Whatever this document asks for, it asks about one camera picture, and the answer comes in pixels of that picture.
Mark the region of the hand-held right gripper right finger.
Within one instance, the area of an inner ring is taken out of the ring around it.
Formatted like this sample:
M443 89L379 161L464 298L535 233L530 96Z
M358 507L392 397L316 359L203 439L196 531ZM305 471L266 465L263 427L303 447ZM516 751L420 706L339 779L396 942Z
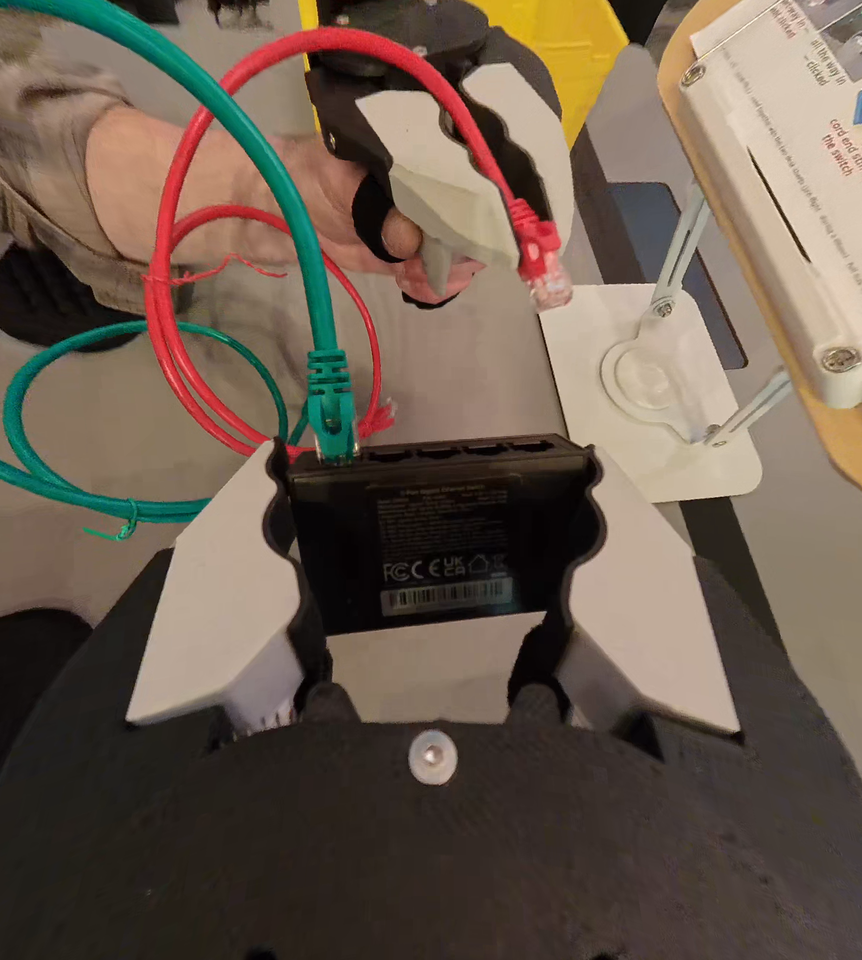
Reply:
M589 477L559 584L520 647L509 706L542 686L562 719L577 711L599 733L626 734L650 715L739 734L692 547L605 450L583 451Z

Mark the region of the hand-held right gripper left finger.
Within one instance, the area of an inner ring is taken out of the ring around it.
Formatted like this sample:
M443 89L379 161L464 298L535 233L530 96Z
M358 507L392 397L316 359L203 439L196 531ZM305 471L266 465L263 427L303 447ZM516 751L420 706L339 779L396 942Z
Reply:
M177 537L125 714L147 727L219 709L237 734L297 722L329 676L296 541L290 459L263 443Z

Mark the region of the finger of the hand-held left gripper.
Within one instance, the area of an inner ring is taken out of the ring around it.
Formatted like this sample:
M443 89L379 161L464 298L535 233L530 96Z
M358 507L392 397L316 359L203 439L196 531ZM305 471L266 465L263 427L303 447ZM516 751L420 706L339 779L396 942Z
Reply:
M516 198L540 219L553 221L568 242L576 210L570 150L553 108L509 63L477 67L462 82L475 106L499 120L499 145L491 147Z
M422 231L425 269L450 269L453 258L516 269L520 250L504 196L443 131L437 101L384 90L356 105L389 153L394 206Z

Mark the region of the yellow plastic bin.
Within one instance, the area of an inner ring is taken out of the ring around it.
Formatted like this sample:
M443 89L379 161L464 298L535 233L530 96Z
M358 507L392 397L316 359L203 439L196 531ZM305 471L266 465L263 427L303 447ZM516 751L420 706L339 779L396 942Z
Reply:
M359 25L358 8L368 3L392 12L411 2L296 2L304 30ZM559 103L558 113L568 150L581 137L618 54L629 44L609 2L605 1L484 1L467 2L487 16L491 27L504 30L526 46L547 68Z

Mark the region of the black ethernet switch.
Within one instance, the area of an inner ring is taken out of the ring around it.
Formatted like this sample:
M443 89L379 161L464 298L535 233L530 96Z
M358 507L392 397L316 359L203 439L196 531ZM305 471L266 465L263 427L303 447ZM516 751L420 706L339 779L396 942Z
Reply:
M330 637L545 611L605 535L596 451L557 434L383 445L291 465L301 564Z

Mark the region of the person's left forearm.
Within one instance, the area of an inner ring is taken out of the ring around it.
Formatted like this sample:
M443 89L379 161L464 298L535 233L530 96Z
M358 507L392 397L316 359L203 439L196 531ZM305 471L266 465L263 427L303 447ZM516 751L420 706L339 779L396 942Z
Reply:
M142 314L149 253L114 246L87 182L89 138L115 111L134 109L104 71L0 57L0 234L55 254L100 305Z

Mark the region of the person's left hand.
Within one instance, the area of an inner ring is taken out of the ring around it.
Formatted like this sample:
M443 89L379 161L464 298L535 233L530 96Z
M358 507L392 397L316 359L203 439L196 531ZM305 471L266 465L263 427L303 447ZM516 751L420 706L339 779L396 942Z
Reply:
M92 127L85 153L86 183L97 221L117 254L148 263L155 246L163 186L182 137L178 126L129 106L117 106ZM365 178L357 164L333 157L313 137L270 140L304 200L322 250L344 271L394 278L416 301L435 305L460 294L483 265L469 259L451 267L446 293L427 280L419 249L423 236L398 210L389 210L381 236L387 263L355 232L352 202ZM268 186L240 146L211 127L201 140L181 189L177 216L213 205L241 205L281 215ZM205 266L237 254L261 266L296 262L293 242L261 222L211 222L190 233L175 249L181 265Z

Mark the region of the wooden board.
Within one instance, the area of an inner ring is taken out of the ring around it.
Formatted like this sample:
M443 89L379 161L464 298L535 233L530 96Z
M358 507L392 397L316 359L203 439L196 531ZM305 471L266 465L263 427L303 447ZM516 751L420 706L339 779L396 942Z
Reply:
M705 159L701 139L688 118L688 106L680 83L696 62L690 36L724 17L736 6L733 1L701 1L683 19L661 59L657 88L665 113L687 158L697 186L707 199L718 230L725 238L743 281L760 314L768 339L789 374L809 422L815 429L828 460L845 480L862 491L862 403L850 410L835 410L819 400L797 360L777 303L766 288L750 255L750 248L724 194L723 174Z

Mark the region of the white clip bar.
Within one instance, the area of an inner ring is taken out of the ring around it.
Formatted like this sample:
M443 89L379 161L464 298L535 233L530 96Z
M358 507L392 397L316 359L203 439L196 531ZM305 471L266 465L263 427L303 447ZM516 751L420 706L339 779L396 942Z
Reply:
M810 262L729 121L725 99L706 73L698 59L680 83L704 157L723 174L725 198L812 388L829 407L854 408L862 402L862 353L822 294Z

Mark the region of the printed instruction sheet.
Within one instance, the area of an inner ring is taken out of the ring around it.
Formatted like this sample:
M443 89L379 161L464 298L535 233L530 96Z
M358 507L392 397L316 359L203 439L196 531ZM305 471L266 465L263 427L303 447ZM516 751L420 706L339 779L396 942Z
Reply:
M739 2L690 42L862 353L862 2Z

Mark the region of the black wrist rest pad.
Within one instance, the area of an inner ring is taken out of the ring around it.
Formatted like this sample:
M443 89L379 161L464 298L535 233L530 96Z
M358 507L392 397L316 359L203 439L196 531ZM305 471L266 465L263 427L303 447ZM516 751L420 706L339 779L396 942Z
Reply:
M146 320L99 303L51 251L10 245L0 257L0 330L16 341L49 348L135 321Z

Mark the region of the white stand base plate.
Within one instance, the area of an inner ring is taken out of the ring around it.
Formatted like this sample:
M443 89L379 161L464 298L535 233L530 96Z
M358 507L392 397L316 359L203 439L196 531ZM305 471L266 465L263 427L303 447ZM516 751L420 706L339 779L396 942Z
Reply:
M602 360L655 307L653 290L651 284L579 285L567 305L539 315L567 436L604 450L653 503L748 494L759 485L762 466L747 432L687 445L666 428L628 416L605 392Z

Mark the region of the clear suction cup bracket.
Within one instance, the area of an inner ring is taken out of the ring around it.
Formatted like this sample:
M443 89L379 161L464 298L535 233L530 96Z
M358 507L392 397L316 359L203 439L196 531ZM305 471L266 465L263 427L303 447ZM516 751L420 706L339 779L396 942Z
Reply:
M701 310L688 294L666 314L649 307L634 335L607 351L601 378L622 412L670 430L688 446L704 444L711 427L738 410Z

